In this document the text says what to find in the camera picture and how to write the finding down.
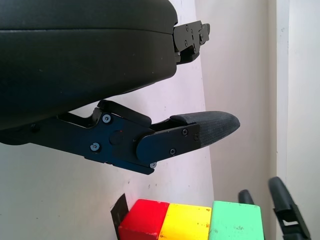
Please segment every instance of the red block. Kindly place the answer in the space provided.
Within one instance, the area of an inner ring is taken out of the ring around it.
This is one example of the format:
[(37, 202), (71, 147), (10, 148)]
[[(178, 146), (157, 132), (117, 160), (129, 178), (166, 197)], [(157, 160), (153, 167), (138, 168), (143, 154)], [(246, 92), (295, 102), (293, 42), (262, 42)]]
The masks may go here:
[(120, 240), (157, 240), (169, 203), (139, 199), (118, 228)]

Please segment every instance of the white wall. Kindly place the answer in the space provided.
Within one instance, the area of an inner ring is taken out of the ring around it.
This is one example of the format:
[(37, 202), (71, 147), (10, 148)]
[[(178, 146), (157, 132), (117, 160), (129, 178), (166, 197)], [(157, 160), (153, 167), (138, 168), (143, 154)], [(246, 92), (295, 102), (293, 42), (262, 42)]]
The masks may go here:
[[(196, 20), (194, 0), (173, 4), (179, 23)], [(180, 65), (171, 79), (113, 100), (154, 122), (204, 111), (200, 59)], [(75, 112), (88, 116), (95, 106)], [(211, 206), (209, 148), (159, 162), (146, 176), (33, 144), (0, 144), (1, 240), (114, 240), (110, 210), (123, 193), (129, 207), (138, 198)]]
[(286, 183), (320, 238), (320, 1), (290, 0)]
[(196, 0), (197, 18), (210, 23), (201, 49), (207, 111), (234, 114), (241, 127), (210, 147), (215, 200), (237, 201), (249, 189), (270, 238), (270, 83), (267, 0)]

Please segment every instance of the metal bracket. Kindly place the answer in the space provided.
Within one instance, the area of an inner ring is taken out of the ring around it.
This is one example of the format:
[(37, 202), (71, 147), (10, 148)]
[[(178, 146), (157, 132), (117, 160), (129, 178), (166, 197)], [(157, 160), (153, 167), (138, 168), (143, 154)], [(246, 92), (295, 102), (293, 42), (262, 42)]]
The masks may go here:
[(209, 40), (210, 25), (195, 21), (173, 29), (177, 64), (192, 62), (199, 56), (200, 46)]

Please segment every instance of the yellow block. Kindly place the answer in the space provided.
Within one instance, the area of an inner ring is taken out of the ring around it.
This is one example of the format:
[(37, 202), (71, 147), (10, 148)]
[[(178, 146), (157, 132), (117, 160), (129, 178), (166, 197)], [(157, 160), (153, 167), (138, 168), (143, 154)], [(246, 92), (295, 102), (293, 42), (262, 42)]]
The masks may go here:
[(211, 207), (170, 204), (159, 240), (208, 240)]

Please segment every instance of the black plastic piece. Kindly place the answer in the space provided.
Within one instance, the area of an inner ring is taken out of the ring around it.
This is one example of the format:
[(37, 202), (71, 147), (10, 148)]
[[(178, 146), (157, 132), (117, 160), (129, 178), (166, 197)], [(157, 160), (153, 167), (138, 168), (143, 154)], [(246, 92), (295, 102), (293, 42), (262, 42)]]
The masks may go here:
[(274, 213), (278, 219), (284, 240), (310, 240), (311, 235), (298, 206), (292, 199), (285, 184), (279, 177), (273, 177), (268, 182), (274, 203)]
[(120, 240), (118, 228), (121, 222), (125, 219), (126, 215), (129, 213), (127, 198), (125, 193), (122, 194), (121, 197), (116, 201), (110, 213), (111, 213), (116, 237), (118, 240)]
[(250, 204), (255, 205), (254, 200), (248, 190), (242, 190), (238, 193), (238, 201), (240, 204)]

